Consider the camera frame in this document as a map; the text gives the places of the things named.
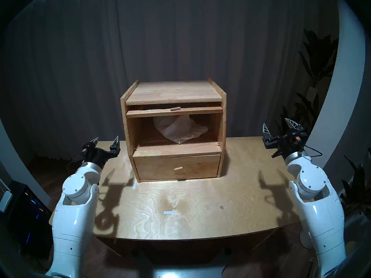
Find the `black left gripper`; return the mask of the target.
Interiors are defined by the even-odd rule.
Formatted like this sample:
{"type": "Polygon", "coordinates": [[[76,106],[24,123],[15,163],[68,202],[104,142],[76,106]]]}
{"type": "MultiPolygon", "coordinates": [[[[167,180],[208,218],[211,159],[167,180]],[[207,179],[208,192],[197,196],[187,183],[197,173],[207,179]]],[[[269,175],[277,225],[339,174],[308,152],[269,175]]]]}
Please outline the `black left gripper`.
{"type": "Polygon", "coordinates": [[[110,151],[96,148],[98,142],[99,137],[96,137],[89,142],[89,149],[91,150],[87,150],[87,162],[91,162],[100,168],[104,168],[108,160],[116,158],[117,154],[120,153],[119,136],[114,139],[112,145],[109,147],[110,151]]]}

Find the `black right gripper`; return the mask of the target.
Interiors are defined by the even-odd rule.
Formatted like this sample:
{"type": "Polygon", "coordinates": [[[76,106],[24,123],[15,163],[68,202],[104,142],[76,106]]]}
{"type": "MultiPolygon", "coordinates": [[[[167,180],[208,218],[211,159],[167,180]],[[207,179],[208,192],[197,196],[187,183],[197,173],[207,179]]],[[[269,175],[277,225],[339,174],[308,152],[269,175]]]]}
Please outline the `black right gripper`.
{"type": "Polygon", "coordinates": [[[307,142],[307,130],[299,123],[284,118],[288,128],[286,133],[279,139],[279,136],[272,136],[265,123],[262,125],[262,140],[266,149],[279,149],[281,156],[287,158],[295,152],[303,152],[307,142]]]}

